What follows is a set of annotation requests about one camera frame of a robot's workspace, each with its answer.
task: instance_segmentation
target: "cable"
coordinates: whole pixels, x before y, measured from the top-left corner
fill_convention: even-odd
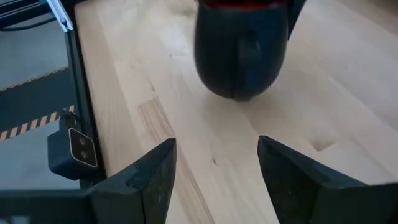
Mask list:
[[[46,19],[46,20],[44,20],[42,22],[38,22],[38,23],[35,23],[35,24],[32,24],[32,25],[29,25],[29,26],[7,27],[7,28],[0,29],[0,31],[10,32],[10,31],[28,30],[28,29],[35,28],[35,27],[38,27],[38,26],[41,26],[41,25],[44,25],[44,24],[48,24],[49,22],[56,21],[56,20],[57,20],[57,18],[53,17],[53,18],[50,18],[50,19]]]

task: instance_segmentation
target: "light wood surface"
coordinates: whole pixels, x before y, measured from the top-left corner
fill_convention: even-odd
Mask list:
[[[246,103],[199,80],[193,0],[87,0],[75,10],[108,175],[177,137],[168,223],[277,223],[259,135],[369,184],[398,179],[393,0],[309,0],[278,79]]]

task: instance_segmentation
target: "wood grain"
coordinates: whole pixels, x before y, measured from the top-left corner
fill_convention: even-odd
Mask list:
[[[396,181],[398,13],[392,1],[370,2],[309,0],[278,79],[245,103],[215,96],[199,80],[194,1],[79,3],[108,175],[176,137],[168,223],[277,223],[259,135],[363,182]]]

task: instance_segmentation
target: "hazard tape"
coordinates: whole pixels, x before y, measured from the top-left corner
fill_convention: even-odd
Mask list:
[[[63,67],[63,68],[54,70],[54,71],[52,71],[52,72],[50,72],[50,73],[47,73],[47,74],[45,74],[45,75],[41,75],[41,76],[39,76],[39,77],[31,78],[31,79],[29,79],[29,80],[23,81],[23,82],[21,82],[21,83],[15,84],[15,85],[7,86],[7,87],[1,89],[0,92],[1,92],[1,91],[5,91],[5,90],[9,90],[9,89],[11,89],[11,88],[15,88],[15,87],[21,86],[21,85],[23,85],[23,84],[29,83],[29,82],[34,81],[34,80],[38,80],[38,79],[40,79],[40,78],[43,78],[43,77],[46,77],[46,76],[49,76],[49,75],[53,75],[53,74],[55,74],[55,73],[57,73],[57,72],[61,72],[61,71],[65,70],[65,69],[67,69],[67,67]]]
[[[64,108],[63,110],[73,113],[73,112],[75,112],[75,106],[71,105],[71,106],[69,106],[69,108]],[[55,112],[45,115],[39,119],[34,119],[34,120],[26,122],[22,125],[5,130],[0,134],[0,142],[4,141],[6,139],[9,139],[9,138],[18,136],[20,134],[24,134],[28,131],[35,129],[35,128],[42,127],[42,126],[52,123],[58,119],[60,119],[60,111],[55,111]]]

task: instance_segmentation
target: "gray floor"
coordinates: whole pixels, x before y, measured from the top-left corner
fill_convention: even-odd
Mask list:
[[[40,16],[16,26],[50,16]],[[31,30],[0,32],[0,89],[67,65],[64,34],[57,22]],[[55,122],[0,142],[0,190],[78,188],[78,182],[49,171],[47,136],[57,130]]]

